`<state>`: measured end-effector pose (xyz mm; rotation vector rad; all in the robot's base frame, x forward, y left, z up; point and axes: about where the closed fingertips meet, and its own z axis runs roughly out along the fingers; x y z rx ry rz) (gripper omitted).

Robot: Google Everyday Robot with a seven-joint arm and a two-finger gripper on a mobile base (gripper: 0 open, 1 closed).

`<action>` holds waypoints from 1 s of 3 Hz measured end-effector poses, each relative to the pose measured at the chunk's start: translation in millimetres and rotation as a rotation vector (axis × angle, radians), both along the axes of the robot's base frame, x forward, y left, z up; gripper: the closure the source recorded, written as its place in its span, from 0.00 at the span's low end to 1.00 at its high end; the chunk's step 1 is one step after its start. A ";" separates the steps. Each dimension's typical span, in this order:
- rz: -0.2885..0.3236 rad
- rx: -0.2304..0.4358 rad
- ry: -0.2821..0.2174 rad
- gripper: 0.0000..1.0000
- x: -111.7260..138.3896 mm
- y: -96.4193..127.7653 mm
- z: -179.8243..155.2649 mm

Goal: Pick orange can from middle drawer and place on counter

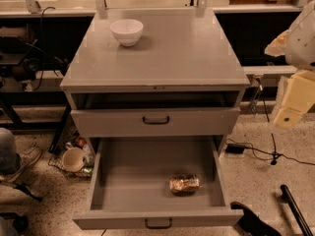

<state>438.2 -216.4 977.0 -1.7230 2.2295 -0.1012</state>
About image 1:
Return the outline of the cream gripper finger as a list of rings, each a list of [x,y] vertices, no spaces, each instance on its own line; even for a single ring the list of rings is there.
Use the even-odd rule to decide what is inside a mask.
[[[273,126],[282,130],[293,128],[314,104],[314,72],[302,70],[290,78],[281,77],[273,110]]]
[[[288,29],[280,33],[271,43],[267,45],[265,53],[274,57],[285,56],[286,42],[289,34],[290,31]]]

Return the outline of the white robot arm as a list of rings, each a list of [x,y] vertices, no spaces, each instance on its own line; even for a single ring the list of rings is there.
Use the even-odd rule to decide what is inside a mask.
[[[272,114],[275,129],[293,128],[315,104],[315,2],[309,2],[290,25],[266,48],[270,56],[284,56],[297,69],[281,77]]]

